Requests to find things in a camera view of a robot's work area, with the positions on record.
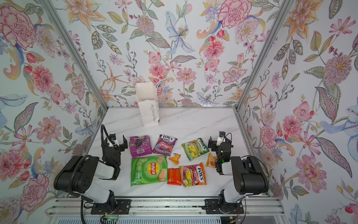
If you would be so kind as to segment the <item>purple grape snack pack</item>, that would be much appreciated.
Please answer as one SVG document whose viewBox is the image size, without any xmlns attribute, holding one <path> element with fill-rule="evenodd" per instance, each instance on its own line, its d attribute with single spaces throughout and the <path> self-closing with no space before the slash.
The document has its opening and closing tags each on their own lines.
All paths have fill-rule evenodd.
<svg viewBox="0 0 358 224">
<path fill-rule="evenodd" d="M 148 135 L 130 137 L 129 148 L 132 158 L 152 154 L 152 146 Z"/>
</svg>

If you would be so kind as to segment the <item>green Lays chips bag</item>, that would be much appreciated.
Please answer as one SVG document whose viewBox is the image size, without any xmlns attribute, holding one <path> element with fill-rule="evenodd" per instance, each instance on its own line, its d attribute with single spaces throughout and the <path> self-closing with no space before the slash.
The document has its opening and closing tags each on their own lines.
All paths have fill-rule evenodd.
<svg viewBox="0 0 358 224">
<path fill-rule="evenodd" d="M 131 186 L 168 181 L 167 156 L 156 155 L 131 160 Z"/>
</svg>

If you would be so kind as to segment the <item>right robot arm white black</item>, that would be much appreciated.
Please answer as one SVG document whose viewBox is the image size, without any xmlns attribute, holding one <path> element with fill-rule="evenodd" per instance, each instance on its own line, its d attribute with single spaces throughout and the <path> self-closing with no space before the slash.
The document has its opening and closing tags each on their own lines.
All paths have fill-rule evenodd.
<svg viewBox="0 0 358 224">
<path fill-rule="evenodd" d="M 222 189 L 217 199 L 205 200 L 207 214 L 242 214 L 243 199 L 269 190 L 269 181 L 260 160 L 250 155 L 232 156 L 233 147 L 232 141 L 225 136 L 219 136 L 216 141 L 208 140 L 208 148 L 217 157 L 214 163 L 217 173 L 231 176 L 233 183 Z"/>
</svg>

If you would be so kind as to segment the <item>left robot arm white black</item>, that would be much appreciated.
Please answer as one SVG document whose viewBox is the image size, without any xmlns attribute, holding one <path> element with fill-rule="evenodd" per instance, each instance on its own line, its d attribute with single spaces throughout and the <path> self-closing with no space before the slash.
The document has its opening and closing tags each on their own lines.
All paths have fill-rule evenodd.
<svg viewBox="0 0 358 224">
<path fill-rule="evenodd" d="M 117 180 L 120 173 L 121 153 L 128 148 L 128 141 L 123 137 L 123 144 L 115 140 L 102 140 L 103 157 L 74 156 L 57 174 L 54 188 L 83 201 L 93 204 L 102 213 L 111 213 L 119 208 L 112 190 L 97 184 L 100 180 Z"/>
</svg>

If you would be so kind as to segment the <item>white paper gift bag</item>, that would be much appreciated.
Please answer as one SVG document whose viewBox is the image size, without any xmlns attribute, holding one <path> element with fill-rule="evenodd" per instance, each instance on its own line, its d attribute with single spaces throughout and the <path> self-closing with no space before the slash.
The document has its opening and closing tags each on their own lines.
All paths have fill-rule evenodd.
<svg viewBox="0 0 358 224">
<path fill-rule="evenodd" d="M 144 127 L 159 125 L 157 89 L 152 82 L 136 83 L 136 99 Z"/>
</svg>

